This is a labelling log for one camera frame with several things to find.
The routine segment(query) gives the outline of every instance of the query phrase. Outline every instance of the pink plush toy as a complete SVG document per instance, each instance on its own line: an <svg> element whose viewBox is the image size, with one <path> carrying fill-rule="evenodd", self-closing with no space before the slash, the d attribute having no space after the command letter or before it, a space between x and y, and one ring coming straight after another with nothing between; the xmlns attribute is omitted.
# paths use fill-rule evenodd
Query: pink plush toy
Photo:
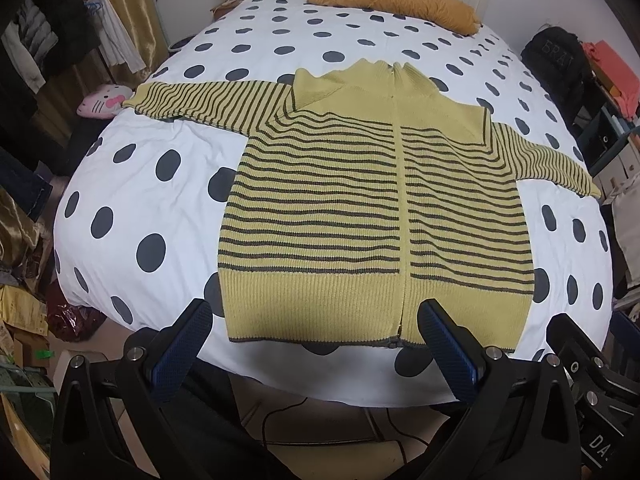
<svg viewBox="0 0 640 480"><path fill-rule="evenodd" d="M122 109L122 102L133 95L133 90L123 85L102 85L85 97L76 113L91 119L113 119Z"/></svg>

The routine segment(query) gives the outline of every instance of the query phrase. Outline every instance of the tile floor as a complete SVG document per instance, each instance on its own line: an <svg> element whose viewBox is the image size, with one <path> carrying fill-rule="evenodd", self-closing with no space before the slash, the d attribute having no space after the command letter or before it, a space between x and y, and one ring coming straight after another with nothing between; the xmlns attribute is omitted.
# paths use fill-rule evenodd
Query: tile floor
<svg viewBox="0 0 640 480"><path fill-rule="evenodd" d="M65 349L101 352L107 359L122 357L122 347L129 334L128 329L107 319L89 341L82 343L66 343L50 335L50 349L56 354L50 362L50 374L55 370L60 352ZM257 440L262 440L262 424L268 413L303 400L303 397L264 386L249 378L232 376L231 381L240 417L248 433ZM444 415L426 406L393 408L389 412L400 431L419 436L427 442L446 420ZM120 419L120 427L138 466L153 473L153 466L140 446L126 413ZM387 442L376 442L376 431ZM322 449L307 447L303 450L299 447L270 446L303 480L382 480L402 465L402 455L396 441L401 443L407 460L424 450L422 443L402 436L393 429L384 408L364 410L340 402L316 399L307 399L300 406L270 415L265 423L265 436L270 445L369 441L369 444L350 448L324 446Z"/></svg>

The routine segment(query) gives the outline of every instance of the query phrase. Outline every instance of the screw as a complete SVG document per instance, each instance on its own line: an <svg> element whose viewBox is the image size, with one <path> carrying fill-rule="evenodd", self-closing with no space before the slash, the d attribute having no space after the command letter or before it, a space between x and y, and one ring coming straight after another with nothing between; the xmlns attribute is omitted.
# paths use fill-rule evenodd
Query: screw
<svg viewBox="0 0 640 480"><path fill-rule="evenodd" d="M497 361L502 357L502 350L500 350L497 346L488 346L486 350L484 350L487 357L494 361Z"/></svg>
<svg viewBox="0 0 640 480"><path fill-rule="evenodd" d="M82 366L83 363L84 363L84 356L75 355L71 358L71 361L69 361L69 366L71 366L72 368L79 368Z"/></svg>
<svg viewBox="0 0 640 480"><path fill-rule="evenodd" d="M549 354L548 356L546 356L546 362L552 365L553 368L555 368L560 364L560 359L556 354Z"/></svg>
<svg viewBox="0 0 640 480"><path fill-rule="evenodd" d="M127 359L129 361L138 361L139 359L142 359L142 356L145 354L145 349L142 348L142 346L134 346L133 348L129 349L129 351L127 352Z"/></svg>
<svg viewBox="0 0 640 480"><path fill-rule="evenodd" d="M587 402L591 405L591 406L595 406L598 403L598 396L595 394L595 392L592 392L591 390L589 390L587 392Z"/></svg>

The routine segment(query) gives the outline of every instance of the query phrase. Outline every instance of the red cloth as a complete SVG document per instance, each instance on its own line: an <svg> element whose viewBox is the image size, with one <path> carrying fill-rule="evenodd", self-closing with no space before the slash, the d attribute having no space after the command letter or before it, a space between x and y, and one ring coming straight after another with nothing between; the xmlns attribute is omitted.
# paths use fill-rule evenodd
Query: red cloth
<svg viewBox="0 0 640 480"><path fill-rule="evenodd" d="M631 120L638 108L640 98L640 81L629 66L613 50L606 41L596 44L583 43L584 53L593 60L620 90L620 97L614 97L620 111L626 119Z"/></svg>

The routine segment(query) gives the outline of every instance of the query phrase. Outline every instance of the bed sheet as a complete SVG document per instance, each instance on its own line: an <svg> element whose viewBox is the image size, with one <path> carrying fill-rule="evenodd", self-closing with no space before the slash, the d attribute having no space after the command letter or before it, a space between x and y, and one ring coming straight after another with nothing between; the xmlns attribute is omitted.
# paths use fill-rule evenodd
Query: bed sheet
<svg viewBox="0 0 640 480"><path fill-rule="evenodd" d="M410 62L446 96L489 108L494 121L582 164L556 106L507 44L484 26L463 37L384 12L306 0L247 0L197 34L151 81L292 81L360 58ZM191 121L124 110L89 150L54 226L66 298L137 330L174 322L192 298L218 305L218 234L246 139ZM536 268L514 356L548 352L549 319L567 312L604 344L612 295L609 245L593 198L541 180L518 183ZM428 349L258 341L231 343L223 311L200 358L283 390L358 406L453 400Z"/></svg>

